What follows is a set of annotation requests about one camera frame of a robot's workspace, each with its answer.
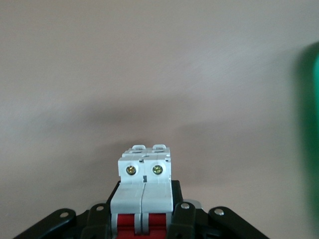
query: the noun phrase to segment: white circuit breaker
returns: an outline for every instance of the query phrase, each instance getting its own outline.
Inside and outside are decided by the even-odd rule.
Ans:
[[[150,213],[165,213],[169,225],[173,211],[169,148],[134,145],[122,154],[118,167],[121,182],[111,200],[113,234],[119,214],[134,214],[136,234],[148,233]]]

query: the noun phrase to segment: brass screw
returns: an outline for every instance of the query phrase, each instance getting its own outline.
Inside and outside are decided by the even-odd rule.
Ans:
[[[153,173],[154,174],[161,174],[163,172],[163,168],[160,165],[156,165],[153,167]]]
[[[130,175],[134,175],[136,173],[136,168],[134,166],[128,166],[126,172]]]

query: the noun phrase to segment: silver bolt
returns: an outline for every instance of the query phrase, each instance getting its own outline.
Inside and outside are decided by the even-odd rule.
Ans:
[[[96,208],[97,211],[101,211],[101,210],[103,210],[103,209],[104,209],[103,206],[98,206],[98,207]]]
[[[68,215],[69,215],[68,212],[61,213],[61,214],[60,214],[60,218],[65,218],[65,217],[67,217]]]
[[[224,211],[221,210],[220,208],[216,208],[215,211],[214,211],[214,213],[217,214],[217,215],[219,215],[219,216],[222,216],[222,215],[225,214]]]
[[[180,207],[183,208],[183,209],[189,209],[189,204],[188,203],[182,203],[180,205]]]

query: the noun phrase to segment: blurry green object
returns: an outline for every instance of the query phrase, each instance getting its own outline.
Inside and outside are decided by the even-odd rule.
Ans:
[[[309,215],[319,236],[319,42],[301,53],[296,77]]]
[[[317,117],[317,133],[319,135],[319,55],[315,60],[314,80],[316,91],[316,117]]]

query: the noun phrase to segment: black plastic mount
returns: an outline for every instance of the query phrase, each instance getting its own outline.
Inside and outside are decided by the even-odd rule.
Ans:
[[[112,239],[110,204],[119,183],[105,203],[77,216],[59,209],[14,239]],[[268,239],[229,208],[196,209],[183,201],[179,181],[171,184],[174,211],[166,239]]]

